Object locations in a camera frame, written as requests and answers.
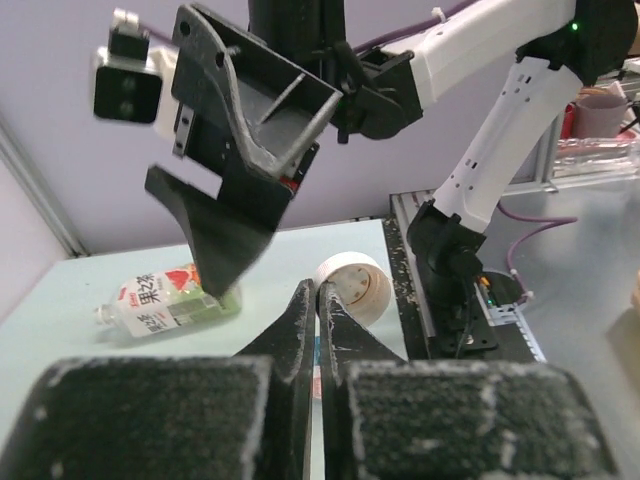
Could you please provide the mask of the large white bottle cap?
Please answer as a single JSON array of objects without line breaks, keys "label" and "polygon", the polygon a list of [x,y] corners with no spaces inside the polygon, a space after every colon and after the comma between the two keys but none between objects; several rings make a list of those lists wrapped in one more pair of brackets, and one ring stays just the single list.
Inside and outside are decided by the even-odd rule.
[{"label": "large white bottle cap", "polygon": [[314,274],[317,287],[333,283],[347,311],[364,327],[376,323],[391,301],[392,285],[382,267],[370,256],[347,251],[321,263]]}]

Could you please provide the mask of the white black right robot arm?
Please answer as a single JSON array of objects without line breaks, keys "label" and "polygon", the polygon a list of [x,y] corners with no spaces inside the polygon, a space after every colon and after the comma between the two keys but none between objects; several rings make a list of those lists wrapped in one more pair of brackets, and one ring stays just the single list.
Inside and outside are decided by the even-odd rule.
[{"label": "white black right robot arm", "polygon": [[621,63],[637,30],[630,1],[464,1],[359,47],[339,1],[257,1],[247,29],[191,3],[147,54],[157,132],[222,178],[209,197],[159,168],[146,189],[178,221],[204,290],[226,292],[261,256],[327,125],[384,140],[495,58],[515,61],[451,176],[408,231],[431,301],[462,299],[469,266],[530,147],[583,88]]}]

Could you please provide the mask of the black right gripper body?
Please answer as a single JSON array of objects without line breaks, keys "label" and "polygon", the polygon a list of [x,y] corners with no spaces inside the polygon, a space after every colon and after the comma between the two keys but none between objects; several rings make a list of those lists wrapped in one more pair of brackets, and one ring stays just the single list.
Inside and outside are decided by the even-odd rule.
[{"label": "black right gripper body", "polygon": [[319,78],[242,30],[193,30],[175,42],[156,132],[219,176],[235,166],[297,190],[320,134]]}]

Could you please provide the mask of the white green fruit tea bottle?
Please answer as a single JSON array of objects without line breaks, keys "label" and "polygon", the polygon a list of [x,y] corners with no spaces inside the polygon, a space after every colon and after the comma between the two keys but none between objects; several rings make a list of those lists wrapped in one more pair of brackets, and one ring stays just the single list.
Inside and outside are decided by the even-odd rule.
[{"label": "white green fruit tea bottle", "polygon": [[189,263],[125,281],[109,302],[95,309],[95,321],[139,339],[224,320],[241,308],[239,286],[214,297],[204,291],[196,266]]}]

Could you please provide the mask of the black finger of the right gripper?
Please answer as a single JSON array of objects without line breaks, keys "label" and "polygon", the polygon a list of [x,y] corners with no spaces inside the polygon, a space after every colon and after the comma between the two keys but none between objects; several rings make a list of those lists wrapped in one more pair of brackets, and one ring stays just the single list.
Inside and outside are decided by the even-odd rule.
[{"label": "black finger of the right gripper", "polygon": [[201,4],[179,7],[173,40],[174,98],[219,128],[235,156],[219,201],[276,230],[341,92]]},{"label": "black finger of the right gripper", "polygon": [[179,224],[203,290],[225,294],[258,260],[274,232],[245,218],[195,186],[155,165],[148,169],[145,190]]}]

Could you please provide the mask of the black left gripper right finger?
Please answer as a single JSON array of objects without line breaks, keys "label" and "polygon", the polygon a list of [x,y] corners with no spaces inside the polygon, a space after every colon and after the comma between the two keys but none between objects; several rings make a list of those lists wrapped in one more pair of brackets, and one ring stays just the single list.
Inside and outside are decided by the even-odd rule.
[{"label": "black left gripper right finger", "polygon": [[406,361],[317,296],[329,479],[616,479],[585,392],[546,363]]}]

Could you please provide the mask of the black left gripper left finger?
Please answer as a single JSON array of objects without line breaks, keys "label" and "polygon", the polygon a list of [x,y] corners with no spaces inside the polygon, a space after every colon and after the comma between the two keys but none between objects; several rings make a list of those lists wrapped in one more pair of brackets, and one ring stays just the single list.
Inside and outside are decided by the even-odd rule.
[{"label": "black left gripper left finger", "polygon": [[19,415],[23,479],[305,479],[315,294],[230,357],[76,357]]}]

